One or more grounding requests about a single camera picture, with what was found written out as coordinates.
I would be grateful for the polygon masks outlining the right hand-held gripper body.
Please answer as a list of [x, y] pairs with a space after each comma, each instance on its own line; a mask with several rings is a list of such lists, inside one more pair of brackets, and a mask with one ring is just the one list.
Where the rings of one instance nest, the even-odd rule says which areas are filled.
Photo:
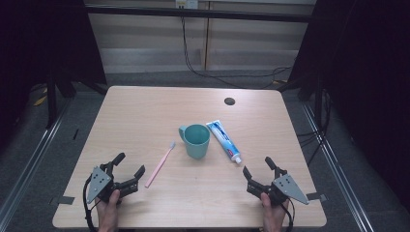
[[262, 193], [266, 193], [273, 206], [284, 203], [288, 198], [295, 199], [305, 205], [309, 204], [307, 196], [289, 174], [274, 179], [269, 186], [264, 186], [254, 181], [251, 177], [248, 177], [247, 192], [258, 198], [261, 197]]

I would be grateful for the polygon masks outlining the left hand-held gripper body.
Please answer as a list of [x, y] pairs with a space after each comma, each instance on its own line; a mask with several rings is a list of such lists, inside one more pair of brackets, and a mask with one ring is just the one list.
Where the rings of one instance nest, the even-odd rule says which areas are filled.
[[120, 198], [138, 191], [139, 172], [136, 172], [130, 180], [123, 183], [114, 181], [113, 174], [95, 167], [91, 174], [90, 186], [86, 195], [86, 203], [92, 203], [96, 198], [107, 203], [112, 192], [120, 191]]

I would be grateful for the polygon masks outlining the pink toothbrush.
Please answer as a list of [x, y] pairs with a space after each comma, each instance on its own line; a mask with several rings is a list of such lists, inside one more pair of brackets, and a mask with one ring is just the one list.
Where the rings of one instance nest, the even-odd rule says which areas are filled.
[[147, 180], [146, 184], [144, 185], [145, 188], [148, 189], [152, 185], [152, 183], [154, 182], [154, 180], [157, 177], [158, 173], [160, 172], [162, 166], [164, 165], [165, 161], [167, 160], [167, 157], [169, 156], [171, 151], [175, 148], [175, 145], [176, 145], [175, 141], [170, 143], [170, 146], [169, 146], [167, 152], [163, 155], [160, 162], [158, 163], [156, 168], [153, 170], [150, 178]]

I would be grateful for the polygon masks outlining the blue white toothpaste tube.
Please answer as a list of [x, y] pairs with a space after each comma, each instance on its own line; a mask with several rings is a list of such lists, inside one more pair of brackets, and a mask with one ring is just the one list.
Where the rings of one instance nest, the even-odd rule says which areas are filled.
[[220, 120], [215, 120], [206, 124], [208, 129], [220, 143], [223, 151], [227, 154], [230, 160], [237, 164], [242, 163], [242, 158], [239, 150], [227, 134]]

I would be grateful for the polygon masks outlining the teal cup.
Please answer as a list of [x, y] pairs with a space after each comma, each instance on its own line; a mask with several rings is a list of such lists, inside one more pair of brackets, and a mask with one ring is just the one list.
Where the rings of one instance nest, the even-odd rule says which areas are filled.
[[191, 158], [200, 160], [206, 156], [210, 132], [205, 126], [199, 124], [181, 126], [179, 134], [186, 145], [187, 154]]

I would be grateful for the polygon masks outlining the person's left hand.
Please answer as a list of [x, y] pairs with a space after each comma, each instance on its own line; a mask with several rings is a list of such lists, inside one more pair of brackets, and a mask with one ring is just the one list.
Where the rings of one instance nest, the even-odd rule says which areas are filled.
[[97, 204], [99, 219], [98, 232], [117, 232], [118, 230], [118, 209], [117, 203], [120, 199], [120, 191], [114, 190], [107, 203]]

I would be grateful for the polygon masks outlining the person's right hand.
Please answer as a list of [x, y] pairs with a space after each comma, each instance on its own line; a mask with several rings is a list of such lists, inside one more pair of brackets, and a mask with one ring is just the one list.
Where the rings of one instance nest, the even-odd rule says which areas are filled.
[[263, 205], [264, 232], [281, 232], [289, 201], [286, 200], [282, 206], [273, 207], [267, 193], [262, 192], [260, 198]]

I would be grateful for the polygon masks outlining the grey tape piece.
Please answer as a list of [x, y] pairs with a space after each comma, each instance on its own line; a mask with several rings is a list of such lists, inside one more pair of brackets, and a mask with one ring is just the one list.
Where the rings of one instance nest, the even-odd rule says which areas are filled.
[[59, 205], [72, 205], [74, 198], [71, 196], [58, 196], [52, 197], [49, 201], [49, 205], [59, 206]]
[[311, 200], [319, 200], [320, 202], [324, 202], [328, 200], [328, 197], [324, 193], [313, 192], [307, 194], [307, 199]]

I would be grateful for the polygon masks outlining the black metal stand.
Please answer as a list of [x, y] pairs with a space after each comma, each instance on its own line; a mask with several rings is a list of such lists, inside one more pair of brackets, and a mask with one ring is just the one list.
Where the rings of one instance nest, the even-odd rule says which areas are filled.
[[315, 102], [314, 102], [314, 121], [318, 131], [323, 130], [322, 126], [322, 105], [323, 105], [323, 76], [319, 74], [317, 76], [316, 89], [315, 89]]
[[71, 76], [67, 70], [58, 66], [50, 69], [47, 75], [47, 108], [48, 120], [46, 127], [48, 129], [56, 122], [57, 119], [57, 98], [56, 90], [59, 90], [64, 98], [72, 98], [76, 94], [71, 81]]

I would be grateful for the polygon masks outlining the dark curtain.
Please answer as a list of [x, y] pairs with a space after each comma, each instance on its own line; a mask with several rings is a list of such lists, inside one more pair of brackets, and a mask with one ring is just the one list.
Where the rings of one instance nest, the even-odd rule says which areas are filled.
[[106, 92], [84, 0], [0, 0], [0, 151], [11, 142], [34, 85], [71, 97], [74, 81]]
[[410, 0], [316, 0], [290, 85], [325, 89], [410, 212]]

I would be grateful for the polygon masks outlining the black horizontal bar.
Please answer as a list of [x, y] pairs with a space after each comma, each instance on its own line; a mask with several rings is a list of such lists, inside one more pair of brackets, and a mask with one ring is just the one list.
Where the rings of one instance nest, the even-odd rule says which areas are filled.
[[110, 6], [110, 5], [92, 5], [92, 4], [86, 4], [85, 9], [90, 14], [108, 14], [108, 15], [179, 16], [179, 17], [241, 19], [241, 20], [281, 21], [281, 22], [300, 22], [300, 23], [309, 23], [311, 21], [314, 21], [313, 16], [301, 15], [301, 14], [264, 14], [264, 13], [245, 13], [245, 12], [228, 12], [228, 11], [213, 11], [213, 10], [137, 8], [137, 7], [120, 7], [120, 6]]

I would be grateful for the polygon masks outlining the metal floor rail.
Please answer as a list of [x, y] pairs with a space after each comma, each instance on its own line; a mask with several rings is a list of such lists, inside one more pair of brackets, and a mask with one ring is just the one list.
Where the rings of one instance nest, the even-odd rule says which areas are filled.
[[323, 133], [319, 132], [319, 127], [314, 122], [314, 113], [311, 107], [304, 103], [303, 110], [306, 114], [308, 123], [315, 133], [316, 140], [318, 141], [319, 148], [321, 149], [333, 175], [337, 181], [338, 187], [344, 197], [344, 200], [356, 221], [359, 230], [361, 232], [375, 232], [374, 228], [370, 222], [370, 219], [365, 211], [363, 205], [361, 204], [357, 194], [352, 189], [338, 159], [336, 153], [334, 152], [330, 142]]
[[11, 192], [0, 207], [0, 232], [4, 232], [8, 227], [24, 192], [28, 188], [44, 154], [59, 130], [62, 119], [72, 101], [72, 99], [63, 100], [61, 110], [57, 113], [55, 121], [44, 131], [36, 149], [22, 170], [22, 173], [18, 176], [16, 183], [11, 188]]

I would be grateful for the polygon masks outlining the white wall outlet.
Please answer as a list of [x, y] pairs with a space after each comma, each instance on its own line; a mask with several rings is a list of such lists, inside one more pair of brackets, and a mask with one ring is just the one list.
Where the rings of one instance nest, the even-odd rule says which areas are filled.
[[175, 0], [175, 5], [177, 9], [198, 9], [198, 0]]

